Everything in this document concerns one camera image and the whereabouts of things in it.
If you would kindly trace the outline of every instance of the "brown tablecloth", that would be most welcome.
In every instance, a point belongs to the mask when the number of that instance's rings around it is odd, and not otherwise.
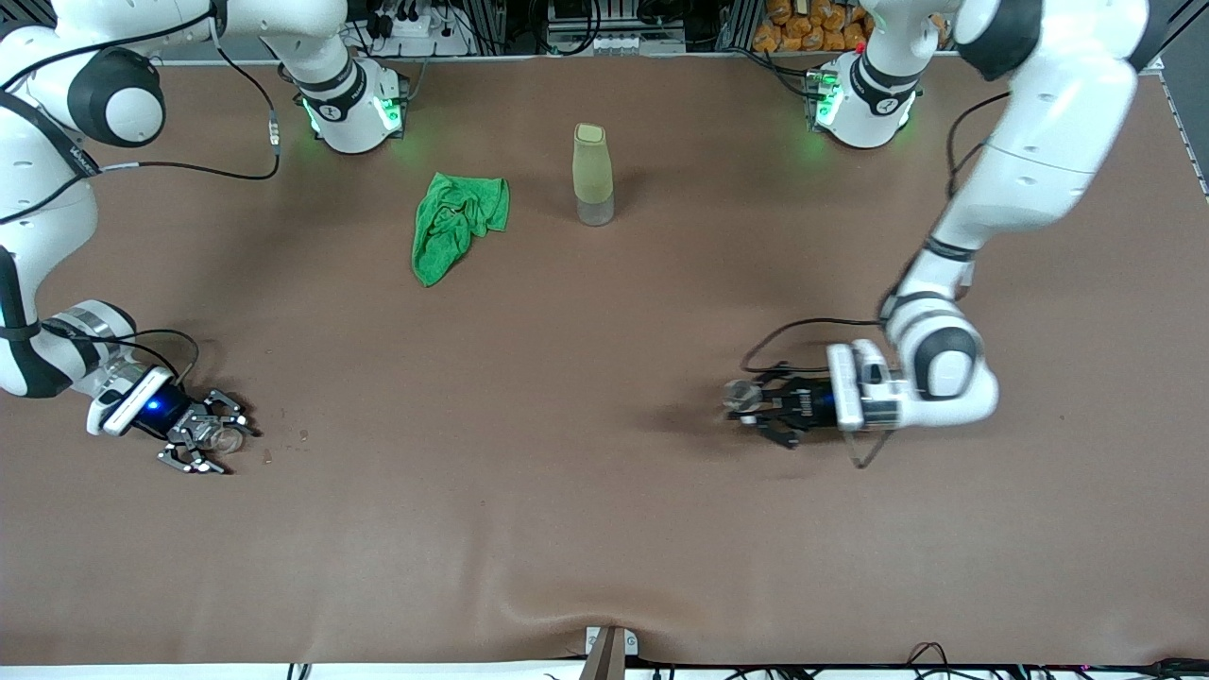
[[[341,157],[256,73],[280,175],[98,179],[102,227],[40,302],[195,334],[195,384],[265,437],[189,477],[85,434],[79,394],[0,396],[0,661],[548,657],[601,623],[681,663],[1209,655],[1209,211],[1157,80],[1075,214],[979,260],[999,413],[857,472],[834,436],[721,421],[721,386],[775,325],[873,313],[943,207],[948,125],[1002,83],[938,59],[912,123],[856,151],[745,60],[439,64],[404,140]],[[248,83],[164,80],[144,157],[267,166]],[[604,229],[574,217],[579,121],[609,134]],[[426,290],[436,171],[507,178],[513,213]]]

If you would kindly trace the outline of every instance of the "gray floor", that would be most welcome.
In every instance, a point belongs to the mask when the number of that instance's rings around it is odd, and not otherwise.
[[[1158,10],[1170,15],[1181,0],[1155,0]],[[1196,8],[1201,2],[1193,2]],[[1209,163],[1209,12],[1201,15],[1163,54],[1163,76],[1172,90],[1175,108],[1184,121],[1192,150],[1202,163]]]

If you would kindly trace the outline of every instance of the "white robotic arm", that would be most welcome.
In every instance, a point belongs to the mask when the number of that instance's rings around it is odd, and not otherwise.
[[[135,362],[112,342],[135,332],[114,305],[88,300],[46,319],[37,313],[42,281],[96,232],[88,179],[134,167],[100,168],[79,144],[155,140],[166,110],[147,57],[174,45],[260,36],[301,90],[312,126],[342,152],[366,151],[399,131],[398,74],[351,57],[337,35],[343,0],[60,0],[54,10],[53,29],[0,29],[0,387],[29,398],[83,392],[93,398],[91,433],[140,427],[166,440],[164,462],[225,472],[202,450],[231,432],[253,433],[238,403],[216,391],[193,400],[166,369]],[[274,117],[270,137],[279,154]]]
[[[909,17],[907,30],[935,45],[935,35],[926,35],[931,25],[926,17],[944,2],[864,2],[870,12],[895,5]],[[881,27],[883,18],[878,21]],[[965,425],[990,416],[999,385],[982,336],[958,309],[959,289],[971,280],[974,257],[993,236],[1048,226],[1080,201],[1116,140],[1138,71],[1157,51],[1156,27],[1165,28],[1151,16],[1147,0],[965,0],[955,29],[960,53],[988,80],[1013,73],[1011,99],[968,180],[883,304],[880,323],[901,369],[891,370],[870,341],[833,345],[829,379],[780,370],[733,384],[727,400],[731,417],[793,445],[794,432],[809,427],[887,431]],[[904,64],[899,70],[918,79],[922,44],[906,39],[897,44],[902,58],[895,60],[874,50],[877,39],[870,41],[863,56],[852,57],[849,73],[857,79],[867,69],[885,73],[891,67],[878,63],[883,59]],[[874,64],[863,65],[869,58]],[[902,114],[896,110],[896,116],[878,119],[877,102],[885,100],[886,92],[872,97],[862,92],[857,88],[839,104],[832,133],[840,139],[846,133],[889,140]],[[901,99],[902,105],[909,103],[909,97]],[[808,417],[798,404],[810,404]]]

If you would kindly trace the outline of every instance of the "green cloth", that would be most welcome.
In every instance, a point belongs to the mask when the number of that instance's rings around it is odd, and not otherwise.
[[[508,224],[508,183],[436,173],[416,208],[416,243],[411,269],[424,287],[470,249],[470,235],[503,231]]]

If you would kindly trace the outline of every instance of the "bottle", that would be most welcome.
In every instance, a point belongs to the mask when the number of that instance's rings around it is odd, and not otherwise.
[[[579,219],[601,226],[613,219],[613,161],[608,157],[604,128],[582,122],[575,126],[575,154],[571,161]]]

